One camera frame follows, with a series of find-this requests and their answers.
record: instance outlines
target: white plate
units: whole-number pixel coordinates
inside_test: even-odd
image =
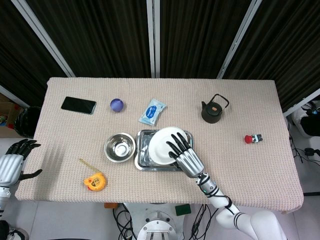
[[[177,136],[177,133],[180,133],[185,140],[188,140],[186,133],[178,127],[169,126],[162,128],[161,130],[157,131],[149,142],[149,157],[159,165],[169,165],[174,163],[176,160],[169,157],[169,152],[174,152],[172,148],[166,144],[167,141],[173,143],[178,149],[178,145],[176,144],[175,140],[172,138],[171,134]]]

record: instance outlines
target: kettle handle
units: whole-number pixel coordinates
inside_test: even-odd
[[[223,99],[227,102],[227,104],[226,104],[225,107],[224,107],[224,109],[226,109],[226,107],[229,106],[229,101],[228,101],[228,99],[226,99],[224,96],[222,96],[222,95],[220,95],[220,94],[218,94],[218,93],[213,96],[213,98],[210,100],[209,103],[213,102],[214,99],[215,99],[215,97],[216,97],[217,95],[220,96],[221,98],[223,98]]]

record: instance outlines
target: black curtain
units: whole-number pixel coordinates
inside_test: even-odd
[[[77,77],[151,77],[145,0],[27,2]]]
[[[0,1],[0,85],[41,106],[50,77],[66,77],[9,0]]]
[[[223,76],[275,80],[286,111],[320,88],[320,1],[262,1]]]
[[[215,79],[250,3],[161,0],[161,77]]]

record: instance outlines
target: table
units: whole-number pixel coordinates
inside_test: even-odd
[[[114,163],[105,156],[103,146],[112,134],[135,137],[143,129],[176,126],[192,133],[206,171],[235,204],[292,211],[303,203],[273,80],[53,77],[47,84],[34,136],[41,147],[31,152],[25,167],[25,173],[43,172],[20,183],[19,200],[207,203],[183,172],[140,171],[133,158]],[[230,106],[219,122],[209,124],[201,118],[201,101],[216,93]],[[96,101],[94,114],[62,110],[66,96]],[[125,102],[122,112],[110,109],[114,98]],[[138,122],[152,98],[167,104],[155,127]],[[262,134],[263,141],[246,144],[244,136],[250,134]],[[92,192],[84,186],[93,171],[79,158],[105,174],[105,189]]]

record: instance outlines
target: smartphone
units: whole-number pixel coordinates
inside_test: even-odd
[[[78,113],[93,114],[96,104],[95,101],[66,96],[61,108]]]

